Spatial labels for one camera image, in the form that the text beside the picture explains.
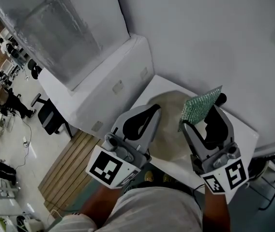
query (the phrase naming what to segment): white table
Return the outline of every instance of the white table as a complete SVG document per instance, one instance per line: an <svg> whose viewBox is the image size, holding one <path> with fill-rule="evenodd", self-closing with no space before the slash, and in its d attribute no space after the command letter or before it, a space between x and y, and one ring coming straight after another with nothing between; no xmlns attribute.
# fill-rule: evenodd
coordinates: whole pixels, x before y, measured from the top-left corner
<svg viewBox="0 0 275 232"><path fill-rule="evenodd" d="M4 72L8 76L10 76L11 72L13 71L14 67L16 66L15 63L12 63L10 60L5 60L0 68L0 71Z"/></svg>
<svg viewBox="0 0 275 232"><path fill-rule="evenodd" d="M196 96L195 93L173 83L167 79L164 79L158 75L155 75L152 81L148 84L146 89L134 103L132 108L145 105L149 102L149 100L159 94L163 94L170 91L180 91L190 97ZM254 150L256 148L256 144L259 138L259 134L252 130L245 123L238 120L236 117L224 111L231 121L234 128L234 139L238 144L239 149L242 155L242 161L244 167L247 168L254 154ZM191 152L188 153L187 160L190 159ZM195 189L198 186L204 184L202 178L200 178L193 170L191 163L188 162L187 165L179 165L175 162L169 162L165 160L161 160L152 156L151 164L162 170L163 172L169 174L173 178L178 181L186 184L187 186ZM204 188L198 189L199 192L204 193ZM226 193L227 203L229 203L234 196L236 190Z"/></svg>
<svg viewBox="0 0 275 232"><path fill-rule="evenodd" d="M0 178L0 199L15 199L14 192L19 192L19 189L11 188L9 181Z"/></svg>

